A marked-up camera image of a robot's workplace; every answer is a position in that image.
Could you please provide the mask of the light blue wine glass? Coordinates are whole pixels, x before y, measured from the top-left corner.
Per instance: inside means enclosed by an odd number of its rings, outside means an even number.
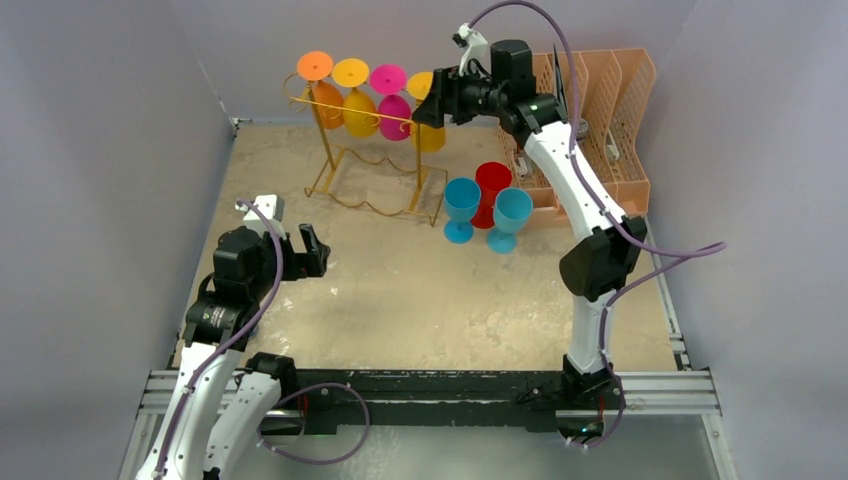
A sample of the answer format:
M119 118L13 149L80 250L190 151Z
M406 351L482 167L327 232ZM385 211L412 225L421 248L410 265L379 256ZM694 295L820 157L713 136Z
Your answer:
M495 253L508 254L517 246L516 234L525 227L534 204L520 188L510 187L498 193L493 208L494 227L487 234L487 246Z

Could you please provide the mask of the magenta wine glass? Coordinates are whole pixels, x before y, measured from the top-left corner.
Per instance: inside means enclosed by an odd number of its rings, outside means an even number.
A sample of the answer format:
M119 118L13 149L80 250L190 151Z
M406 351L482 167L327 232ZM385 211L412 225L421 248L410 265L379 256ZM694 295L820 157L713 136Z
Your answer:
M377 107L380 115L381 134L391 141L402 141L410 135L407 122L411 108L401 95L407 84L404 69L395 64L383 64L374 69L369 79L370 86L381 96Z

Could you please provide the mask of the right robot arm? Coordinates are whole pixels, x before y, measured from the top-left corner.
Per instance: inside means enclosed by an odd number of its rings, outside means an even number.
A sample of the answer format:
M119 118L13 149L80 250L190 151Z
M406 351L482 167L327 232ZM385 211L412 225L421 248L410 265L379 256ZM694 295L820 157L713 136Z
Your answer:
M537 90L525 41L453 39L463 50L459 64L434 71L412 119L441 127L447 120L461 125L477 116L497 118L563 204L577 243L559 262L574 300L561 392L569 404L584 407L615 378L608 352L613 305L636 266L646 222L628 216L609 196L578 148L577 106Z

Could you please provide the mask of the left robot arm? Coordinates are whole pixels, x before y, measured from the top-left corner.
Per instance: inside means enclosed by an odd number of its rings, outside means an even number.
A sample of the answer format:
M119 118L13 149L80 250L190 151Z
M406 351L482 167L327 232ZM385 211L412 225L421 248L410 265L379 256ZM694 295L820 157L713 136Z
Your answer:
M302 252L288 234L273 240L245 226L219 237L213 270L186 312L177 384L137 478L223 479L254 441L265 413L297 399L293 359L260 352L247 361L234 398L222 403L248 342L238 333L251 333L248 324L272 288L276 263L283 263L285 281L326 273L330 247L311 225L299 231Z

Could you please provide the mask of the red wine glass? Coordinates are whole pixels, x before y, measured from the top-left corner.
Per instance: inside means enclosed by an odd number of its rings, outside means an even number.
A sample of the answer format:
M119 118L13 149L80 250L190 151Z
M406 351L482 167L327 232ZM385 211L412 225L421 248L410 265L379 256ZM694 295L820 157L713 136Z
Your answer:
M481 200L471 224L478 229L490 229L494 226L493 212L496 197L502 190L511 186L512 172L503 163L486 162L477 168L475 182L480 187Z

